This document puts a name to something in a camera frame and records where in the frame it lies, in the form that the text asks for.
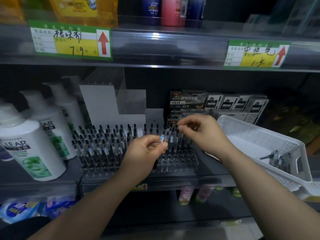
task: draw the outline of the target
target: handwritten price tag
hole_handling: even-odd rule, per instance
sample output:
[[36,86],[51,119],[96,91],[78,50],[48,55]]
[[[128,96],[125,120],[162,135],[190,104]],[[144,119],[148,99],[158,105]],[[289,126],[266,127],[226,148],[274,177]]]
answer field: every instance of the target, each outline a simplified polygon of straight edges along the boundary
[[224,66],[279,68],[289,47],[288,42],[230,40]]
[[29,21],[34,47],[41,55],[112,60],[108,28]]

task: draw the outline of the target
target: tile floor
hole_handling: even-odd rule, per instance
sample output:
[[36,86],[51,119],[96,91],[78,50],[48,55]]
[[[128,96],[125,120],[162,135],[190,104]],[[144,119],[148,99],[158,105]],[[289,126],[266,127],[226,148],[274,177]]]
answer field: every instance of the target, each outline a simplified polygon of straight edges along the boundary
[[111,235],[101,240],[258,240],[262,233],[256,223],[225,227],[196,227],[189,230],[154,231]]

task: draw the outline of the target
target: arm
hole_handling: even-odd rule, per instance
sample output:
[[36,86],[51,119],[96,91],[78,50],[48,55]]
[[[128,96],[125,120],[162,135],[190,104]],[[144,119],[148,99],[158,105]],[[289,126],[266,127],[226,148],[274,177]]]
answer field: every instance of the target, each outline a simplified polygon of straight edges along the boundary
[[128,147],[118,173],[76,205],[33,234],[28,240],[99,239],[123,198],[152,170],[156,159],[168,147],[160,136],[134,139]]
[[194,114],[178,125],[201,149],[220,159],[267,239],[319,239],[320,214],[238,150],[214,118]]

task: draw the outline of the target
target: white plastic basket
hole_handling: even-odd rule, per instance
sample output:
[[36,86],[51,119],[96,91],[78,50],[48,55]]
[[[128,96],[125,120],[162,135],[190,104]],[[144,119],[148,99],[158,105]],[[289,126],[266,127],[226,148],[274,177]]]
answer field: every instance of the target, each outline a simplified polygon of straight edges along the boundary
[[[252,158],[291,192],[302,185],[312,182],[306,148],[302,141],[264,129],[262,127],[222,115],[218,124],[229,140],[243,153]],[[291,153],[291,174],[262,161],[260,158],[278,150],[279,155]],[[298,171],[297,160],[301,160],[302,169]]]

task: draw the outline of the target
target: left hand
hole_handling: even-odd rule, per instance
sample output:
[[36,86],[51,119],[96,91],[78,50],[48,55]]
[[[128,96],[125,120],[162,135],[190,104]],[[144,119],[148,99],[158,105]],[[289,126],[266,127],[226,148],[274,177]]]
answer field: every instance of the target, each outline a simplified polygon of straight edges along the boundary
[[134,139],[124,156],[117,174],[125,177],[132,187],[144,180],[152,171],[154,162],[168,149],[168,143],[159,143],[160,136],[146,135]]

